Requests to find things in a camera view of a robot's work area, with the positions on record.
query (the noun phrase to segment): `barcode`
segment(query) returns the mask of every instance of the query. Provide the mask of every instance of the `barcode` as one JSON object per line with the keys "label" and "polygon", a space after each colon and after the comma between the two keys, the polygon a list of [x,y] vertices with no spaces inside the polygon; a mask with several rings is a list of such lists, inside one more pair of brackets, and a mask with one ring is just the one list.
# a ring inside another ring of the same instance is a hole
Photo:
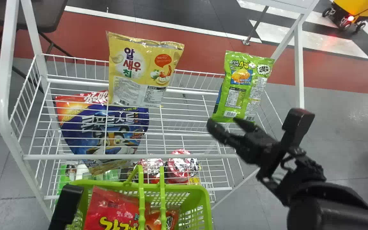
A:
{"label": "barcode", "polygon": [[236,116],[236,112],[233,112],[233,111],[225,111],[224,112],[224,117],[227,117],[227,118],[234,118]]}
{"label": "barcode", "polygon": [[126,101],[124,101],[124,100],[120,100],[120,104],[125,105],[125,106],[130,105],[129,103],[127,103],[127,102],[126,102]]}
{"label": "barcode", "polygon": [[254,120],[254,117],[251,117],[251,116],[245,116],[244,120],[247,120],[249,122],[253,121]]}

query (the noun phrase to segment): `red snack bag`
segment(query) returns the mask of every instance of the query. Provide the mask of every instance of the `red snack bag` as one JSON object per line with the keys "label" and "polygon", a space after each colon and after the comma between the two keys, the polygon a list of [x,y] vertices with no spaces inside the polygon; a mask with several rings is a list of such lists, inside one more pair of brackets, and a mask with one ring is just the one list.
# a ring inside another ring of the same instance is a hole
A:
{"label": "red snack bag", "polygon": [[[150,204],[146,202],[146,212],[149,208]],[[84,230],[137,230],[138,227],[138,198],[96,186],[93,188]]]}
{"label": "red snack bag", "polygon": [[[165,216],[167,217],[167,230],[174,230],[174,227],[178,223],[179,211],[167,210]],[[145,230],[161,230],[160,211],[152,211],[146,214],[146,226]]]}

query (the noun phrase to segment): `green shopping basket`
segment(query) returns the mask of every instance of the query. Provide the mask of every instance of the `green shopping basket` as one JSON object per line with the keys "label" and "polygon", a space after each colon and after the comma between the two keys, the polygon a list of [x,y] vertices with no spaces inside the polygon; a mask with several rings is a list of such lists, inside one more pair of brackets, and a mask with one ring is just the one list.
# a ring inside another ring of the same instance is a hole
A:
{"label": "green shopping basket", "polygon": [[[137,173],[139,174],[139,182],[132,182]],[[165,184],[164,167],[160,167],[160,182],[158,184],[144,183],[143,168],[141,165],[135,167],[125,182],[76,180],[70,184],[83,187],[84,190],[73,223],[67,226],[69,230],[83,230],[89,205],[89,191],[94,186],[139,198],[140,217],[138,230],[144,230],[145,227],[145,202],[149,202],[152,208],[159,208],[162,230],[166,229],[166,209],[169,207],[177,208],[178,206],[180,207],[178,229],[212,230],[211,207],[207,190],[200,185]]]}

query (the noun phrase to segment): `white wire shopping cart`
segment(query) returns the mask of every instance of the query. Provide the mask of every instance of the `white wire shopping cart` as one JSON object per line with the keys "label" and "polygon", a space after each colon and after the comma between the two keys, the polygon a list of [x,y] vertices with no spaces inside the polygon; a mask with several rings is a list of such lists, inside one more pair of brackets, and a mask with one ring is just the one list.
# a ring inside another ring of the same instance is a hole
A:
{"label": "white wire shopping cart", "polygon": [[[223,74],[175,70],[162,106],[149,108],[149,129],[136,154],[72,154],[59,128],[54,97],[107,89],[108,61],[43,54],[31,1],[21,3],[35,57],[18,96],[10,101],[19,0],[7,1],[0,59],[0,132],[48,218],[58,198],[60,165],[67,161],[167,159],[174,156],[170,154],[172,150],[186,149],[201,164],[200,183],[209,191],[213,208],[254,175],[256,168],[244,165],[232,148],[219,144],[205,128]],[[256,121],[274,137],[281,130],[282,121],[267,93],[263,95]],[[232,133],[241,131],[234,124],[227,124],[227,128]],[[24,139],[29,129],[32,137],[27,146]]]}

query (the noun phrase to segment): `blue cereal bag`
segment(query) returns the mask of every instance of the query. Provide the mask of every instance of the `blue cereal bag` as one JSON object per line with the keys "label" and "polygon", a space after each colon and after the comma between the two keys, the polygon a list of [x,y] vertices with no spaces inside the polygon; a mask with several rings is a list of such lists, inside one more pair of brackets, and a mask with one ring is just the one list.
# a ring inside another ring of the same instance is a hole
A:
{"label": "blue cereal bag", "polygon": [[[149,127],[149,109],[107,106],[107,90],[56,96],[62,136],[73,154],[134,154]],[[130,160],[83,160],[92,175]]]}

